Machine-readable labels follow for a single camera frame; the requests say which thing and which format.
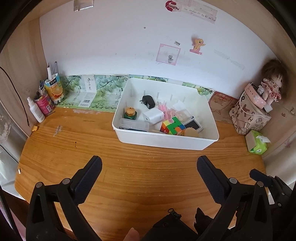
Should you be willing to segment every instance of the black zipper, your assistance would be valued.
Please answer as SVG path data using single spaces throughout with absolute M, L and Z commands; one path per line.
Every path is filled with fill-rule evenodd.
M 168 213 L 169 214 L 171 214 L 171 215 L 173 215 L 174 216 L 174 218 L 176 219 L 176 220 L 178 220 L 179 221 L 179 223 L 180 224 L 182 224 L 188 231 L 190 231 L 193 235 L 197 235 L 197 233 L 196 232 L 194 232 L 190 227 L 188 227 L 183 221 L 181 221 L 181 217 L 182 217 L 182 215 L 181 214 L 178 214 L 173 208 L 170 208 L 169 210 L 168 210 Z

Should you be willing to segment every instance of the barcode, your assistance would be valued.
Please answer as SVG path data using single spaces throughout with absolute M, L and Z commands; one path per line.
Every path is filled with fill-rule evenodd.
M 49 112 L 51 112 L 51 111 L 52 111 L 52 109 L 50 108 L 50 106 L 49 106 L 49 105 L 47 105 L 47 106 L 46 106 L 46 108 L 47 108 L 47 110 L 48 110 Z

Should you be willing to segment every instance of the doll hair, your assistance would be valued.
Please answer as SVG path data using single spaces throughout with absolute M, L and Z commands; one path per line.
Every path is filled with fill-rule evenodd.
M 288 75 L 285 66 L 278 59 L 271 59 L 264 64 L 261 73 L 264 79 L 271 79 L 273 75 L 282 76 L 283 85 L 280 88 L 280 92 L 285 97 L 288 86 Z

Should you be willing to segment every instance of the white label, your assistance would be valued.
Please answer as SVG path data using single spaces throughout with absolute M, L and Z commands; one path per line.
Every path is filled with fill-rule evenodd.
M 93 75 L 82 75 L 86 92 L 96 93 L 96 81 Z
M 35 118 L 36 118 L 36 120 L 38 121 L 38 122 L 42 122 L 42 121 L 44 121 L 44 114 L 41 112 L 41 110 L 38 108 L 38 109 L 36 109 L 35 110 L 35 112 L 33 112 L 33 111 L 31 111 L 32 113 L 33 113 L 33 115 L 35 116 Z
M 85 93 L 85 96 L 82 98 L 82 100 L 80 101 L 78 106 L 90 107 L 90 105 L 95 97 L 96 97 L 96 92 L 95 93 Z
M 47 105 L 46 108 L 47 108 L 47 110 L 48 110 L 49 112 L 52 111 L 52 109 L 51 109 L 51 107 L 50 107 L 49 105 Z

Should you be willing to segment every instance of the canvas bag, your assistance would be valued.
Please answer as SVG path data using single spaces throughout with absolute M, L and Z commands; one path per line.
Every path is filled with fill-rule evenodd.
M 250 101 L 246 93 L 231 108 L 229 115 L 236 132 L 241 135 L 248 134 L 250 130 L 261 130 L 271 119 L 271 116 L 265 110 L 259 109 Z

